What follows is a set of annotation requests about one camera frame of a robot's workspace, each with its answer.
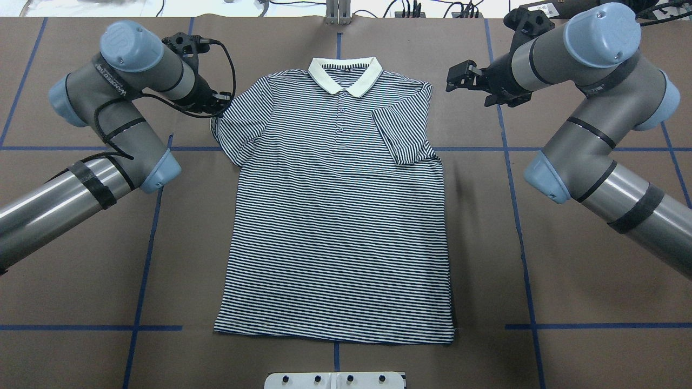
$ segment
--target black tape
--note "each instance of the black tape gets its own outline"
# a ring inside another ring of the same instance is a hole
[[[536,78],[538,78],[538,80],[541,81],[543,84],[555,85],[553,82],[550,82],[545,78],[541,77],[540,74],[538,74],[538,71],[536,70],[536,65],[534,65],[534,46],[536,45],[536,42],[538,42],[538,39],[534,39],[534,42],[531,44],[531,48],[529,49],[529,65],[531,65],[531,71],[534,72]]]
[[[125,123],[124,125],[121,125],[120,127],[118,127],[118,128],[116,128],[116,129],[114,129],[113,131],[111,131],[108,135],[104,136],[103,139],[102,139],[102,141],[103,141],[104,143],[107,143],[108,141],[110,141],[111,139],[113,139],[113,137],[115,137],[115,136],[118,135],[119,133],[125,131],[126,129],[129,129],[130,127],[132,127],[132,126],[134,126],[134,125],[138,125],[139,123],[143,123],[143,122],[145,122],[145,121],[146,121],[146,120],[145,120],[144,118],[137,118],[137,119],[135,119],[135,120],[130,120],[129,122]]]
[[[108,209],[117,202],[113,192],[83,162],[77,161],[67,169],[91,192],[101,208]]]
[[[106,80],[125,100],[135,100],[142,97],[142,91],[135,89],[132,85],[128,84],[112,67],[101,53],[94,55],[91,58],[91,63],[96,71],[101,75],[101,77]]]
[[[632,57],[629,57],[625,62],[615,68],[609,75],[603,79],[594,82],[591,85],[576,85],[577,89],[584,93],[586,98],[592,98],[605,91],[609,91],[622,83],[635,70],[641,54],[637,51]]]
[[[603,173],[603,175],[594,183],[594,185],[589,188],[584,194],[581,195],[577,199],[577,202],[581,203],[582,201],[586,200],[591,196],[594,192],[596,192],[596,189],[601,186],[602,183],[606,182],[606,179],[610,176],[613,170],[617,167],[617,162],[613,161],[610,163],[610,166],[608,166],[608,169]]]
[[[618,233],[626,234],[646,220],[656,210],[666,194],[653,184],[649,183],[644,196],[637,201],[625,215],[618,220],[608,223]]]
[[[595,136],[598,136],[603,142],[607,143],[611,149],[614,149],[615,146],[617,146],[617,143],[615,143],[615,141],[612,138],[610,138],[608,135],[603,133],[600,129],[597,129],[596,127],[585,122],[584,120],[570,116],[569,118],[567,118],[567,121],[574,123],[574,124],[578,125],[579,127],[582,127],[584,129],[588,130],[590,133],[594,134]]]

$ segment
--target striped shirt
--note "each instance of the striped shirt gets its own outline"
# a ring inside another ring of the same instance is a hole
[[[432,87],[374,57],[260,78],[211,123],[240,177],[214,330],[453,340]]]

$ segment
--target wire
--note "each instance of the wire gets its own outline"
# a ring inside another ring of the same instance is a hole
[[[374,13],[370,12],[369,10],[357,10],[353,12],[353,15],[357,14],[358,12],[367,12],[371,14],[373,17],[377,17]]]
[[[689,0],[673,0],[673,1],[669,1],[668,3],[663,3],[663,4],[659,4],[659,5],[657,5],[657,6],[649,7],[649,8],[647,8],[647,9],[641,10],[639,13],[637,13],[637,17],[642,17],[642,16],[644,16],[644,14],[646,14],[646,13],[653,12],[653,11],[656,11],[656,10],[660,10],[660,9],[662,9],[662,8],[681,6],[682,4],[687,3],[688,1],[689,1]]]
[[[444,16],[442,17],[442,19],[444,19],[444,18],[447,17],[447,14],[449,13],[449,10],[452,9],[452,7],[453,7],[454,5],[456,5],[456,4],[459,4],[459,5],[462,7],[462,12],[464,11],[464,4],[463,4],[461,1],[454,1],[453,3],[450,3],[450,4],[449,4],[449,7],[447,7],[447,10],[444,11]]]
[[[124,98],[114,98],[113,100],[106,101],[105,103],[101,104],[96,110],[93,112],[93,126],[94,129],[96,130],[96,134],[101,138],[103,143],[107,144],[108,146],[111,146],[113,150],[117,151],[119,156],[123,158],[127,158],[129,160],[133,160],[134,157],[126,152],[124,152],[121,148],[119,148],[111,139],[106,139],[106,134],[103,132],[103,128],[101,128],[101,123],[99,121],[99,115],[101,114],[101,111],[103,111],[106,107],[115,104],[117,102],[124,102],[126,101]]]
[[[667,18],[665,18],[665,19],[654,20],[654,21],[645,21],[644,23],[640,23],[639,25],[642,26],[642,27],[644,27],[644,26],[653,26],[654,24],[666,23],[667,21],[676,20],[676,19],[682,19],[683,17],[688,17],[688,16],[690,16],[690,15],[692,15],[692,11],[686,12],[686,13],[684,13],[684,14],[680,14],[680,15],[677,15],[677,16],[667,17]]]
[[[268,11],[268,10],[269,10],[269,2],[266,1],[264,3],[264,8],[262,9],[262,13],[259,14],[257,17],[264,17],[264,15],[266,15],[266,11]]]
[[[469,12],[473,13],[472,11],[473,7],[473,2],[471,0],[468,1],[468,4],[466,4],[466,7],[462,10],[463,12],[459,14],[457,17],[464,17],[464,15],[468,15]]]
[[[396,3],[396,2],[397,2],[397,0],[392,0],[392,2],[390,3],[390,5],[387,6],[387,9],[385,10],[385,14],[384,14],[382,17],[387,17],[387,12],[389,12],[390,8],[391,8],[391,7],[394,5],[394,3]]]
[[[221,43],[220,41],[217,41],[215,39],[209,39],[209,44],[215,44],[220,46],[223,50],[224,53],[226,54],[226,59],[228,60],[228,64],[230,65],[230,72],[231,72],[231,80],[233,81],[233,90],[230,92],[230,95],[226,94],[225,96],[228,96],[229,99],[228,101],[216,112],[212,114],[207,114],[207,115],[199,115],[199,114],[193,114],[192,112],[186,111],[177,105],[169,102],[168,100],[161,98],[157,95],[152,95],[150,93],[143,93],[142,97],[148,97],[148,98],[153,98],[155,100],[158,100],[162,102],[163,104],[166,104],[168,107],[171,107],[175,109],[176,111],[180,112],[181,114],[185,114],[187,116],[193,117],[193,118],[198,118],[198,119],[210,119],[210,118],[215,118],[217,116],[222,115],[230,106],[231,102],[233,101],[233,98],[235,98],[235,66],[233,65],[233,60],[230,58],[230,54],[228,53],[228,49],[226,48],[226,45]]]
[[[161,16],[161,13],[163,12],[163,6],[165,6],[165,5],[166,5],[166,0],[163,0],[163,1],[161,2],[161,9],[158,10],[158,12],[156,13],[156,17]]]
[[[317,1],[289,1],[288,3],[277,3],[276,1],[269,0],[270,3],[276,4],[277,6],[290,6],[291,4],[312,4],[315,6],[326,6],[327,3],[318,3]]]

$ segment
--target metal pipe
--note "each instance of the metal pipe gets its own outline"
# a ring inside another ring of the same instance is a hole
[[[130,192],[120,171],[108,159],[85,165],[116,199]],[[0,273],[102,209],[72,172],[55,177],[0,209]]]

